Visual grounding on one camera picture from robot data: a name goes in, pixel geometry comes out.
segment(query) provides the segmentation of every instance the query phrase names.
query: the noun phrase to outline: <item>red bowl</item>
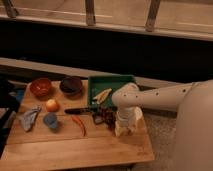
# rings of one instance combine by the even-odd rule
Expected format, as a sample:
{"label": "red bowl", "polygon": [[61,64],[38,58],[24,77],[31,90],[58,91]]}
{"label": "red bowl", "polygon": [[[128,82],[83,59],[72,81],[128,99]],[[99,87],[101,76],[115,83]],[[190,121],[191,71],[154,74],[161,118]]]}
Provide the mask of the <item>red bowl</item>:
{"label": "red bowl", "polygon": [[30,91],[36,96],[36,97],[42,97],[49,94],[50,90],[52,89],[52,83],[51,80],[48,78],[39,78],[34,80],[30,84]]}

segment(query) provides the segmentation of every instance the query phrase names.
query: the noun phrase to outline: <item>dark bowl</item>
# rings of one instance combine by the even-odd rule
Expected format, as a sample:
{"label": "dark bowl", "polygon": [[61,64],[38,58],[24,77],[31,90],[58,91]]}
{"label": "dark bowl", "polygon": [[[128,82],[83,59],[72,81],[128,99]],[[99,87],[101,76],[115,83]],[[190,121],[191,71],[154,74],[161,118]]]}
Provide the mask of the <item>dark bowl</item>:
{"label": "dark bowl", "polygon": [[66,77],[60,82],[59,88],[65,95],[74,96],[82,93],[83,84],[79,77]]}

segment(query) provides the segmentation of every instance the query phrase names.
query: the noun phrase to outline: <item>red chili pepper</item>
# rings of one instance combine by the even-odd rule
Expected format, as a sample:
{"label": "red chili pepper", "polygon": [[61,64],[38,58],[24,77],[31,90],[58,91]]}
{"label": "red chili pepper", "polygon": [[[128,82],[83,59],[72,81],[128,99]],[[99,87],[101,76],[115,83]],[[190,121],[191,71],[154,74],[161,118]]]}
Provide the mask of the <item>red chili pepper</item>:
{"label": "red chili pepper", "polygon": [[80,126],[80,128],[83,132],[83,136],[85,136],[86,135],[86,128],[84,126],[84,123],[81,121],[81,119],[77,115],[71,115],[71,118],[75,123],[77,123]]}

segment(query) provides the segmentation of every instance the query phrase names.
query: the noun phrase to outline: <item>brown bowl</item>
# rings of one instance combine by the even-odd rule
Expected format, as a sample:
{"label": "brown bowl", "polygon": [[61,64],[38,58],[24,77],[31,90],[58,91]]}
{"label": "brown bowl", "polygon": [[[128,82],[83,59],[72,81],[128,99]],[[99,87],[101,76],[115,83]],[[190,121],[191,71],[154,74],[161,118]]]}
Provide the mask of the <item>brown bowl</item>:
{"label": "brown bowl", "polygon": [[79,77],[66,77],[59,85],[60,90],[68,96],[75,96],[82,93],[83,84]]}
{"label": "brown bowl", "polygon": [[51,80],[48,78],[39,78],[30,84],[30,91],[36,97],[43,97],[49,94],[50,90],[52,89]]}

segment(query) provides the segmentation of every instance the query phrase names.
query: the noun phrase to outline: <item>tray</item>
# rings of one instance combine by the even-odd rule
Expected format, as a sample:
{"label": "tray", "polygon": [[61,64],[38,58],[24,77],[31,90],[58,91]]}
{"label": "tray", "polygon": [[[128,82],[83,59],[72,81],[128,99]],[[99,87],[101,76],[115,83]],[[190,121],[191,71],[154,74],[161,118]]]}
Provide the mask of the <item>tray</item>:
{"label": "tray", "polygon": [[97,108],[98,104],[93,100],[93,97],[103,90],[111,88],[112,91],[101,105],[105,107],[114,107],[111,100],[112,94],[129,82],[135,83],[133,75],[90,76],[88,78],[88,106],[90,108]]}

